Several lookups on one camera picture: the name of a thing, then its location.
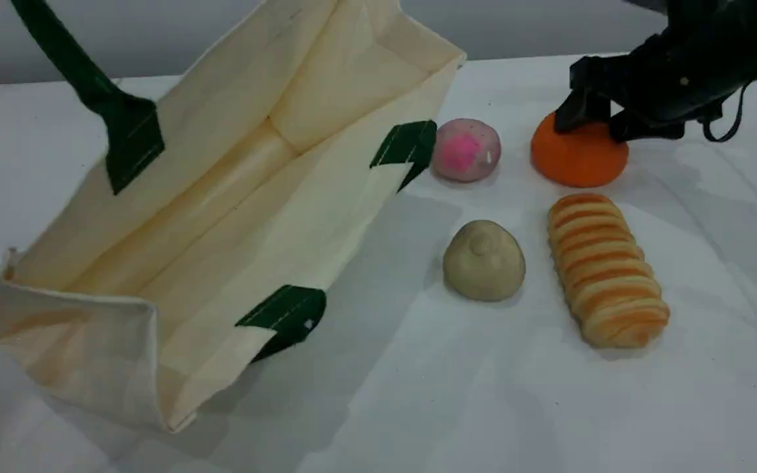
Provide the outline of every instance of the robotic arm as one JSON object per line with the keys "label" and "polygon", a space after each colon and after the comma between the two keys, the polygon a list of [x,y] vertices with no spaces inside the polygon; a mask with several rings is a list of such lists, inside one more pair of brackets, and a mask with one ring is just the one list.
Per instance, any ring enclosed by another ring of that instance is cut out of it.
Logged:
{"label": "robotic arm", "polygon": [[[571,94],[555,114],[555,129],[568,133],[591,121],[609,124],[613,140],[685,135],[697,120],[710,141],[726,141],[712,121],[723,102],[757,80],[757,0],[631,0],[663,12],[668,27],[624,56],[586,56],[571,66]],[[610,116],[610,102],[623,111]]]}

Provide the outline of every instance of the gray wall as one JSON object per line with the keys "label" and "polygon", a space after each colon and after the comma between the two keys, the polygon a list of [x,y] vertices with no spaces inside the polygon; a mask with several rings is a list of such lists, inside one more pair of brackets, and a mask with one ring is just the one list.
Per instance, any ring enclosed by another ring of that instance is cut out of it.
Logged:
{"label": "gray wall", "polygon": [[[258,0],[48,0],[112,77],[183,72]],[[472,59],[628,51],[664,27],[620,0],[403,0]],[[0,83],[59,76],[0,0]]]}

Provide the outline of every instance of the bread roll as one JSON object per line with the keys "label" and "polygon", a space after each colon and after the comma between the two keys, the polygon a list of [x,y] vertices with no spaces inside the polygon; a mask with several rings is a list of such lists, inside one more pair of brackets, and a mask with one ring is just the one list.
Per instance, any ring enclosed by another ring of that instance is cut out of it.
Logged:
{"label": "bread roll", "polygon": [[565,299],[595,347],[642,348],[670,310],[621,210],[598,194],[562,198],[549,212],[549,238]]}

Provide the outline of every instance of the black cable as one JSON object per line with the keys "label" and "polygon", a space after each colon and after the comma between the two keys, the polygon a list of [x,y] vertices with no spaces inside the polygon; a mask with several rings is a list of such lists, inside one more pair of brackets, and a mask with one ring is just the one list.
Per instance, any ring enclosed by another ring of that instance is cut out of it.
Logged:
{"label": "black cable", "polygon": [[744,93],[746,93],[747,87],[749,87],[749,84],[751,84],[751,81],[746,83],[746,85],[741,89],[741,96],[738,98],[738,114],[735,116],[735,122],[732,123],[732,128],[729,129],[729,131],[726,132],[726,135],[723,135],[723,137],[715,138],[712,134],[712,122],[706,121],[702,124],[702,134],[705,135],[706,140],[711,141],[712,143],[724,143],[725,141],[729,141],[734,137],[735,133],[738,133],[738,129],[741,127],[741,118],[744,116]]}

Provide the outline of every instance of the white table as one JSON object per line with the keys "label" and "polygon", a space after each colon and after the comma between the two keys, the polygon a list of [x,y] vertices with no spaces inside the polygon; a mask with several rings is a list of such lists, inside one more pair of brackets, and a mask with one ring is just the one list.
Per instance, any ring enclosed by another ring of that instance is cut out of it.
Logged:
{"label": "white table", "polygon": [[[568,191],[528,162],[574,60],[468,63],[440,121],[495,126],[497,175],[456,186],[423,174],[375,221],[309,340],[254,365],[183,433],[61,406],[0,354],[0,471],[757,471],[757,84],[734,140],[708,144],[692,126],[676,143],[634,143],[602,189],[672,319],[641,353],[597,352],[568,317],[547,248],[544,213]],[[175,80],[121,86],[156,98]],[[0,87],[0,255],[54,218],[103,147],[102,123],[65,84]],[[524,248],[528,278],[509,302],[442,285],[442,249],[480,218]]]}

